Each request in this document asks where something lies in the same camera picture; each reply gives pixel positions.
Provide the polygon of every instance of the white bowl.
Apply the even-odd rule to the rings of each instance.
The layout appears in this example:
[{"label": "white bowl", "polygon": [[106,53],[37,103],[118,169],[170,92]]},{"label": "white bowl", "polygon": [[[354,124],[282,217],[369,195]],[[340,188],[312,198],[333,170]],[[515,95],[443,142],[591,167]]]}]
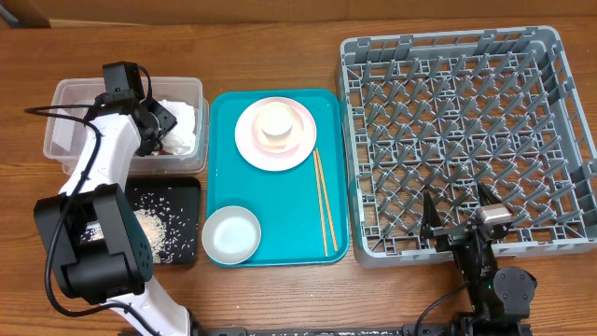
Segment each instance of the white bowl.
[{"label": "white bowl", "polygon": [[[267,104],[271,104],[271,103],[267,103],[267,101],[264,101],[264,100],[257,101],[254,104],[252,104],[251,106],[247,107],[245,109],[245,111],[248,111],[249,108],[255,108],[260,111],[261,107],[263,105],[267,105]],[[285,153],[285,152],[291,150],[292,148],[296,147],[300,143],[300,141],[302,140],[304,129],[305,129],[302,114],[300,113],[299,110],[296,110],[295,107],[290,106],[290,105],[287,105],[287,106],[290,107],[293,111],[294,123],[292,125],[292,130],[290,130],[290,134],[288,135],[286,141],[280,146],[272,145],[270,140],[268,140],[268,138],[266,138],[263,131],[259,128],[259,122],[258,122],[258,117],[257,117],[258,112],[257,112],[257,115],[253,121],[253,124],[251,125],[251,133],[253,135],[253,141],[259,148],[261,148],[267,152],[270,152],[270,153]]]},{"label": "white bowl", "polygon": [[249,259],[261,241],[261,226],[249,210],[226,206],[215,211],[203,226],[201,243],[207,255],[224,265]]},{"label": "white bowl", "polygon": [[285,145],[292,131],[295,115],[288,105],[271,102],[264,105],[257,115],[257,126],[270,144]]}]

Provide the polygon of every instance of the chopsticks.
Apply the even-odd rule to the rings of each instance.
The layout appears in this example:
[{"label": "chopsticks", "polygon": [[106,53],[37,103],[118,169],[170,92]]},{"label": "chopsticks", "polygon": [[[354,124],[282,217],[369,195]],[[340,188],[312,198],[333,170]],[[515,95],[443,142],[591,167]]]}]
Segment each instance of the chopsticks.
[{"label": "chopsticks", "polygon": [[319,149],[316,148],[313,151],[313,162],[315,164],[315,179],[317,180],[317,196],[319,198],[319,215],[321,216],[321,231],[324,238],[324,250],[326,251],[327,257],[327,231],[326,231],[326,218],[324,216],[324,206],[321,198],[321,185],[324,187],[324,198],[326,200],[327,219],[329,221],[329,228],[332,233],[332,243],[334,244],[334,251],[338,252],[338,244],[336,243],[336,232],[334,230],[334,221],[332,220],[332,212],[329,208],[329,199],[327,197],[326,177],[324,175],[324,167],[321,164],[321,156],[319,155]]}]

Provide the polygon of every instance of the white tissue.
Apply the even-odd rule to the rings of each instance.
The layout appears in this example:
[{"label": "white tissue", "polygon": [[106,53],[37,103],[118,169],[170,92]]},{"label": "white tissue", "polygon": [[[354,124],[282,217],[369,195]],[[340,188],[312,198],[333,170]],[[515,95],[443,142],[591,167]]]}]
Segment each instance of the white tissue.
[{"label": "white tissue", "polygon": [[165,151],[174,155],[189,154],[195,149],[195,108],[185,102],[161,100],[160,104],[176,117],[176,126],[163,139]]}]

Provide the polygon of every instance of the blue tray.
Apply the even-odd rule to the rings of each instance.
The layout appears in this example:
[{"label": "blue tray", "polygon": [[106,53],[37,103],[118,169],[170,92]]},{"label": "blue tray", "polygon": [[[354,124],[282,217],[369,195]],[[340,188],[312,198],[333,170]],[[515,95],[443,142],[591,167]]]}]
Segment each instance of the blue tray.
[{"label": "blue tray", "polygon": [[[312,155],[293,169],[273,173],[249,164],[236,148],[234,128],[239,116],[250,104],[268,97],[294,99],[307,107],[315,119],[315,146],[326,173],[338,243],[338,252],[334,252],[326,223],[327,258]],[[239,205],[253,212],[261,224],[257,251],[249,260],[234,266],[321,264],[344,257],[349,244],[348,200],[340,109],[333,93],[323,89],[224,93],[214,101],[210,127],[206,215],[209,217],[224,206]]]}]

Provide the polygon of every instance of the robotic arm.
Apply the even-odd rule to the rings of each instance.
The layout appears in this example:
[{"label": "robotic arm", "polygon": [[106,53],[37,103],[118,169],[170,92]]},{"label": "robotic arm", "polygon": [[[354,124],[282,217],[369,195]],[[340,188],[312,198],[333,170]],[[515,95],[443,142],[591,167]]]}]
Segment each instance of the robotic arm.
[{"label": "robotic arm", "polygon": [[512,212],[483,183],[478,183],[480,208],[469,225],[444,228],[431,196],[423,198],[421,237],[435,239],[436,251],[451,251],[466,283],[473,313],[454,315],[441,335],[531,336],[521,320],[531,313],[536,279],[518,267],[498,268],[493,240],[506,238]]},{"label": "robotic arm", "polygon": [[[139,69],[146,72],[135,63],[104,66],[106,93],[96,98],[85,117],[102,135],[95,161],[85,172],[97,141],[96,132],[88,128],[75,171],[58,196],[37,202],[35,224],[47,250],[57,225],[64,225],[49,258],[68,298],[80,297],[89,304],[124,303],[159,335],[198,336],[202,329],[192,313],[176,304],[153,277],[149,242],[123,192],[133,155],[160,148],[161,139],[176,124],[151,97],[151,89],[145,97]],[[75,192],[81,178],[86,180]],[[75,198],[75,206],[65,209],[69,197]],[[62,211],[68,213],[59,222]],[[86,227],[96,224],[104,239],[81,241]],[[152,335],[130,310],[111,309],[144,336]]]}]

